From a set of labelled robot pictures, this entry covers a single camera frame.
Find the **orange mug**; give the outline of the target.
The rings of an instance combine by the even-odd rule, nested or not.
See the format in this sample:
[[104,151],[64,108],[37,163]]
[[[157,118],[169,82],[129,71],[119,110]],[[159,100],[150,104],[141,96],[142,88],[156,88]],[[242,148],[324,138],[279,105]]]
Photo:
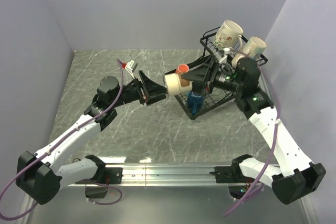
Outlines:
[[190,68],[187,64],[180,64],[175,70],[175,73],[187,73],[189,72]]

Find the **stainless steel cup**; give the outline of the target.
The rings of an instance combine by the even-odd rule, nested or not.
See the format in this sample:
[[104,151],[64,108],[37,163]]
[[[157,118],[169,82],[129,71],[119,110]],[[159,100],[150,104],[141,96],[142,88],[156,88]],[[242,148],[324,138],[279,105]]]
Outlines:
[[192,90],[192,82],[182,79],[179,73],[166,74],[164,83],[168,96],[176,96]]

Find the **dark blue handled mug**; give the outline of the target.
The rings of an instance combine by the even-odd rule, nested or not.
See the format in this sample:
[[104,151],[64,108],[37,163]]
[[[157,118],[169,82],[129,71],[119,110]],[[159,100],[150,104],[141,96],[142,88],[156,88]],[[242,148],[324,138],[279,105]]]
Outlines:
[[187,107],[191,110],[191,115],[195,115],[203,106],[204,97],[195,92],[189,92],[187,96]]

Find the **green inside floral mug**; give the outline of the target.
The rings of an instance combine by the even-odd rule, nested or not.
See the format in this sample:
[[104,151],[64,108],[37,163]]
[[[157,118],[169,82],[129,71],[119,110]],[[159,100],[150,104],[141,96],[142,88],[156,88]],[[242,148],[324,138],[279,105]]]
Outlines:
[[216,32],[213,44],[217,49],[233,48],[238,42],[238,36],[242,35],[244,30],[234,21],[225,20]]

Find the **beige floral mug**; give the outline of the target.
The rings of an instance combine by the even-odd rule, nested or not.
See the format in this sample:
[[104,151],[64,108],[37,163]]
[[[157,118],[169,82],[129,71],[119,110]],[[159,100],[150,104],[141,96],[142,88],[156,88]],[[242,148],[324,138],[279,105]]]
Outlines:
[[261,56],[266,47],[266,43],[259,37],[250,37],[250,39],[235,53],[235,56],[231,61],[231,65],[235,68],[238,61],[245,57],[256,59]]

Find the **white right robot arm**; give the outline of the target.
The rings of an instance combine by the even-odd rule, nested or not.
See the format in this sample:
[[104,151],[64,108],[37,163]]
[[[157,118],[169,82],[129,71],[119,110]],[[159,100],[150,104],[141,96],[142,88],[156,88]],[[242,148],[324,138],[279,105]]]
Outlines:
[[232,160],[230,172],[216,167],[217,180],[229,177],[242,182],[251,178],[272,188],[275,196],[288,205],[314,191],[326,174],[321,163],[314,163],[298,146],[280,119],[280,110],[259,87],[261,74],[258,63],[242,58],[233,72],[221,69],[212,56],[202,57],[188,64],[189,72],[182,77],[192,81],[197,93],[213,88],[230,91],[249,122],[259,131],[270,147],[269,159],[278,165],[260,162],[249,154]]

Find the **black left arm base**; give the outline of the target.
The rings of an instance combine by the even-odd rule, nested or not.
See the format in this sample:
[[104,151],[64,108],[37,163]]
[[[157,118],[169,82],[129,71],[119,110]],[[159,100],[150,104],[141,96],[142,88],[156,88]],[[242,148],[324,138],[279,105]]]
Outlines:
[[120,184],[122,180],[122,167],[105,167],[98,172],[96,182],[100,184]]

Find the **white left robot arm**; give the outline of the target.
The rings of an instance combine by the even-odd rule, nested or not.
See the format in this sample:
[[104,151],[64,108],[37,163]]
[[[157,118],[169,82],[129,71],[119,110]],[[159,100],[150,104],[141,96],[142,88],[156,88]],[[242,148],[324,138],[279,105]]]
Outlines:
[[51,201],[64,187],[89,179],[100,183],[106,164],[95,155],[66,165],[66,159],[82,144],[102,132],[117,116],[116,108],[133,101],[150,105],[166,98],[167,88],[143,71],[128,84],[114,76],[101,79],[92,103],[62,135],[34,153],[25,151],[18,159],[15,184],[38,204]]

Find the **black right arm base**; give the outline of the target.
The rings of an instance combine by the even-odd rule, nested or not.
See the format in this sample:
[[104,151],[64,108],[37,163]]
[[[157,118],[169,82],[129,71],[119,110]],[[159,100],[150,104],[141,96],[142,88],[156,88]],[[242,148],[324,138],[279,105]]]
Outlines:
[[215,176],[217,184],[243,183],[244,179],[238,174],[237,170],[232,166],[216,166],[214,170],[209,172]]

